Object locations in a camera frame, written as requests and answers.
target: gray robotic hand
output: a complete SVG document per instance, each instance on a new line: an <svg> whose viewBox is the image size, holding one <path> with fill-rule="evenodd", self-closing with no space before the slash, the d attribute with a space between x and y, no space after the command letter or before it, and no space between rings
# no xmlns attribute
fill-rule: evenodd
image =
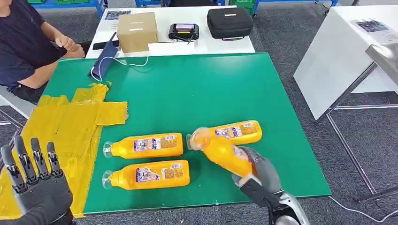
<svg viewBox="0 0 398 225"><path fill-rule="evenodd" d="M22 137L16 136L14 142L25 174L24 179L8 145L1 147L1 155L4 161L3 172L7 173L11 180L14 197L22 216L16 220L0 220L0 225L73 224L73 216L69 209L73 197L55 154L54 143L47 143L48 160L51 166L49 172L38 139L31 139L33 158L38 169L37 176Z"/></svg>
<svg viewBox="0 0 398 225"><path fill-rule="evenodd" d="M254 164L256 175L232 178L239 189L260 207L268 208L270 225L309 225L308 218L297 199L281 188L278 173L271 161L256 150L239 146Z"/></svg>

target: cardboard box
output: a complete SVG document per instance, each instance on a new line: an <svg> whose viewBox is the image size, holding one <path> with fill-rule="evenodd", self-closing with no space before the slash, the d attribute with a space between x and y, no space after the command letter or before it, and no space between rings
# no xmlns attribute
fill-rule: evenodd
<svg viewBox="0 0 398 225"><path fill-rule="evenodd" d="M157 43L155 13L120 15L117 37L124 53L149 51L148 43Z"/></svg>

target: green bin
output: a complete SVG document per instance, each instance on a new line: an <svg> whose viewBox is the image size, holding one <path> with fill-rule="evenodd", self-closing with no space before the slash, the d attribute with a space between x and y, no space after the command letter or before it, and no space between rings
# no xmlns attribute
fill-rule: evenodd
<svg viewBox="0 0 398 225"><path fill-rule="evenodd" d="M28 3L33 3L33 4L35 4L35 3L43 3L43 2L45 2L46 0L28 0Z"/></svg>
<svg viewBox="0 0 398 225"><path fill-rule="evenodd" d="M57 0L57 4L87 3L90 0Z"/></svg>
<svg viewBox="0 0 398 225"><path fill-rule="evenodd" d="M245 8L250 15L253 14L256 0L231 0L230 5Z"/></svg>
<svg viewBox="0 0 398 225"><path fill-rule="evenodd" d="M231 0L230 5L236 5L238 7L254 8L256 0Z"/></svg>

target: yellow plastic bag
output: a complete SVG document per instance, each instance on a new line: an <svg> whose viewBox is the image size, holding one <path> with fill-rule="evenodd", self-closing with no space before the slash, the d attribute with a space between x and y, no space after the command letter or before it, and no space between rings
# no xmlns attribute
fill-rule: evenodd
<svg viewBox="0 0 398 225"><path fill-rule="evenodd" d="M42 96L22 131L30 158L33 157L29 144L32 137L39 139L44 156L47 156L47 142L54 142L61 169L73 194L70 208L77 218L83 217L101 125L123 124L127 119L127 102L103 102L108 87L103 84L91 86L77 89L70 103L66 96ZM4 170L0 174L0 202L7 203L0 205L0 219L20 217L11 182Z"/></svg>

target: bottle label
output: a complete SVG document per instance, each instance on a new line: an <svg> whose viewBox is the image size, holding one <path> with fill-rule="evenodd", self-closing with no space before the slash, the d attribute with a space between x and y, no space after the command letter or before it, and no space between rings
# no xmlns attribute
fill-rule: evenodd
<svg viewBox="0 0 398 225"><path fill-rule="evenodd" d="M244 160L249 162L249 157L247 156L245 151L243 151L241 148L238 148L236 146L232 146L232 148L234 150L235 156L237 156L239 158L242 158L242 159L244 159Z"/></svg>
<svg viewBox="0 0 398 225"><path fill-rule="evenodd" d="M159 138L143 138L134 140L134 151L147 151L177 146L177 136L166 135Z"/></svg>
<svg viewBox="0 0 398 225"><path fill-rule="evenodd" d="M243 135L249 135L256 133L256 127L252 122L243 123L239 127L222 127L216 129L215 135L221 135L226 138L240 137Z"/></svg>
<svg viewBox="0 0 398 225"><path fill-rule="evenodd" d="M148 167L140 167L136 170L136 182L159 180L160 176Z"/></svg>
<svg viewBox="0 0 398 225"><path fill-rule="evenodd" d="M184 170L181 163L175 163L170 168L162 168L163 179L179 178L184 176Z"/></svg>

